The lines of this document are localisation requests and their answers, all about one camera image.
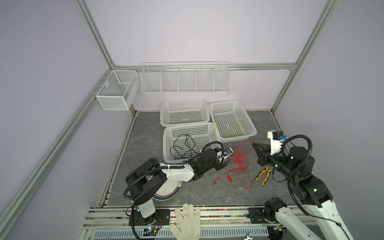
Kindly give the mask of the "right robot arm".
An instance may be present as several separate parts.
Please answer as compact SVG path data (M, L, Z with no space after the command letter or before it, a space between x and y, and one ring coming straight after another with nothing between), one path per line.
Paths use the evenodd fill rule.
M353 239L330 190L312 173L315 163L312 141L304 135L270 141L269 145L253 143L257 163L262 167L272 167L273 171L285 177L295 205L307 217L315 218L327 240Z

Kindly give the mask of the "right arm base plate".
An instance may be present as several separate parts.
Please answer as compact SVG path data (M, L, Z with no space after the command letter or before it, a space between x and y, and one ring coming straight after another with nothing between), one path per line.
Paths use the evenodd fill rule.
M281 212L283 208L275 208L272 206L248 208L247 218L252 224L275 224L277 223L277 212Z

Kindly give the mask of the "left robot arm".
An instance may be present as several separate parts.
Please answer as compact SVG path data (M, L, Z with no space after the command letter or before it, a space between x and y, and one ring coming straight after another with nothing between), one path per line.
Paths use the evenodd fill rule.
M228 165L232 148L206 148L196 157L182 164L163 164L156 158L149 159L126 177L127 188L123 197L131 200L134 208L146 220L156 216L154 197L172 197L180 183L201 179L212 169L219 171Z

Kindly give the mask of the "white gloved hand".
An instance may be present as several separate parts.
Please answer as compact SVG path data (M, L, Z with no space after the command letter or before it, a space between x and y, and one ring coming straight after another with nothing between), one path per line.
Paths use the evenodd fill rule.
M169 229L177 240L199 240L201 237L201 208L183 204L175 209L179 227L170 224Z

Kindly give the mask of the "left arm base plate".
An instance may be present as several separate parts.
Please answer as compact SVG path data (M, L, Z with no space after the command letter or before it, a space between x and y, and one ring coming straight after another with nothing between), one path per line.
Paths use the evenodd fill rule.
M171 220L170 209L156 209L155 213L144 218L142 214L134 209L133 216L130 217L129 225L131 226L168 226Z

